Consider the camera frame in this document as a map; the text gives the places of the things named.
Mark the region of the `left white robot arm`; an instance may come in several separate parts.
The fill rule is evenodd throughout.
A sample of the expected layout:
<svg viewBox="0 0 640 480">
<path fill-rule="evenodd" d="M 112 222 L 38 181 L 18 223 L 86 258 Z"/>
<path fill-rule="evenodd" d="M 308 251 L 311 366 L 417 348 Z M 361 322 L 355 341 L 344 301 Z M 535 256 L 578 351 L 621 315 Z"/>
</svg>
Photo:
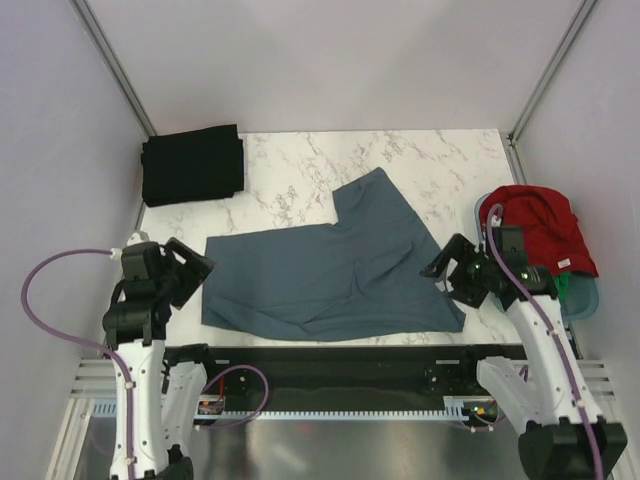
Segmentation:
<svg viewBox="0 0 640 480">
<path fill-rule="evenodd" d="M 112 479 L 191 479 L 187 451 L 201 393 L 219 382 L 207 345 L 169 347 L 167 324 L 212 272 L 212 260 L 175 238 L 123 249 L 123 278 L 102 326 L 116 381 Z"/>
</svg>

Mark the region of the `blue-grey t-shirt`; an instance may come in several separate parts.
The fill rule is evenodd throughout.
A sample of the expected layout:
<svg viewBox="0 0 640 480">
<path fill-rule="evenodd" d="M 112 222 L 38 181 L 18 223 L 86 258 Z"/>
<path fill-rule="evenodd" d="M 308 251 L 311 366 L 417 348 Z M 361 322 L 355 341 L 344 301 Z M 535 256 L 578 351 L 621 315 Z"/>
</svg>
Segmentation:
<svg viewBox="0 0 640 480">
<path fill-rule="evenodd" d="M 334 224 L 208 238 L 202 324 L 295 342 L 462 331 L 464 312 L 420 274 L 440 248 L 386 172 L 332 195 Z"/>
</svg>

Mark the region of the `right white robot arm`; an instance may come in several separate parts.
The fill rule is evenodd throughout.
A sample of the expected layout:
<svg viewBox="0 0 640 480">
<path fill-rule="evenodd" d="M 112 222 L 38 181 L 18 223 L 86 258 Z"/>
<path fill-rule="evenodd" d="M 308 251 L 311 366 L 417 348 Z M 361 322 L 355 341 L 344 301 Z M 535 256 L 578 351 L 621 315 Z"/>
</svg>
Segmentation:
<svg viewBox="0 0 640 480">
<path fill-rule="evenodd" d="M 532 265 L 519 227 L 488 227 L 486 246 L 455 234 L 423 270 L 448 277 L 449 296 L 472 308 L 493 295 L 519 334 L 528 374 L 505 357 L 472 359 L 458 368 L 467 392 L 486 390 L 518 434 L 530 479 L 605 479 L 627 446 L 623 426 L 594 399 L 564 328 L 550 271 Z"/>
</svg>

